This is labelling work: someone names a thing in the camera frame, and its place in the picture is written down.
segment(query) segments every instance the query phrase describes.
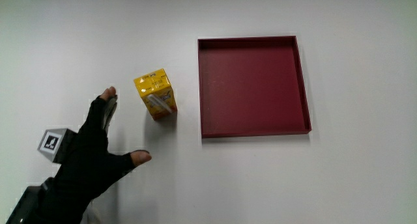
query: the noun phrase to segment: red tray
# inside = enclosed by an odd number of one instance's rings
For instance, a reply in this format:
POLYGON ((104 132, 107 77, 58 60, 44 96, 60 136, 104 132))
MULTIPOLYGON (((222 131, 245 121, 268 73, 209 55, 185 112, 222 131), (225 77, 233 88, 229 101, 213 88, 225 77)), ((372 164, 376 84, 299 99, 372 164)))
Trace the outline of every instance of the red tray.
POLYGON ((198 40, 201 136, 311 131, 295 36, 198 40))

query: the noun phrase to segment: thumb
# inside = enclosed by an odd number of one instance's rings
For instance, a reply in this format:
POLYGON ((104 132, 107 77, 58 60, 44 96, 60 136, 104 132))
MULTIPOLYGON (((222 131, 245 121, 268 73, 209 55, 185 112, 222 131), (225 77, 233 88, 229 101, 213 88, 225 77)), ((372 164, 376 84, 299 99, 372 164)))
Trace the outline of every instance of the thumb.
POLYGON ((152 159, 152 156, 146 150, 136 150, 134 152, 131 152, 130 157, 135 167, 138 167, 139 165, 148 162, 152 159))

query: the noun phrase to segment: yellow juice box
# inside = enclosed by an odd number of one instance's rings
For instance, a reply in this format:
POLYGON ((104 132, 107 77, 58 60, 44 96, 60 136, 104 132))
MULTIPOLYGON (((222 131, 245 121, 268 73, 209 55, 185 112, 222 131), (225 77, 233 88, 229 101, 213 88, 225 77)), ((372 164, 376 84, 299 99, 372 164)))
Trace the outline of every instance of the yellow juice box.
POLYGON ((154 120, 177 111, 174 91, 163 68, 138 77, 134 82, 154 120))

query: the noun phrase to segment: black glove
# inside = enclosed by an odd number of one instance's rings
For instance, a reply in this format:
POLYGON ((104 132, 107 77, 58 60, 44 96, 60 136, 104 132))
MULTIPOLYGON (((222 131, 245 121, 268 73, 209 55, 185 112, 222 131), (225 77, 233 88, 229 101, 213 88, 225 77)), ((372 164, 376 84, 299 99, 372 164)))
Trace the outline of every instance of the black glove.
POLYGON ((103 129, 105 106, 106 100, 100 97, 91 103, 87 120, 71 142, 72 151, 28 223, 80 223, 92 199, 151 159, 145 150, 122 156, 108 152, 107 134, 103 129))

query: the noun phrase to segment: white table surface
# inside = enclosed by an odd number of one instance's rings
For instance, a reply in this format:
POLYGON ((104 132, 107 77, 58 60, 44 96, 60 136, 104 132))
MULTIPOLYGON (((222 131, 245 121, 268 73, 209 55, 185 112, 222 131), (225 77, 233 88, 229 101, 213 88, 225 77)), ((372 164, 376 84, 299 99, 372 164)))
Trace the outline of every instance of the white table surface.
POLYGON ((417 0, 0 0, 0 219, 54 176, 44 130, 114 85, 109 149, 149 150, 103 223, 416 223, 417 0), (296 35, 309 135, 203 141, 199 36, 296 35), (176 118, 133 79, 165 68, 176 118))

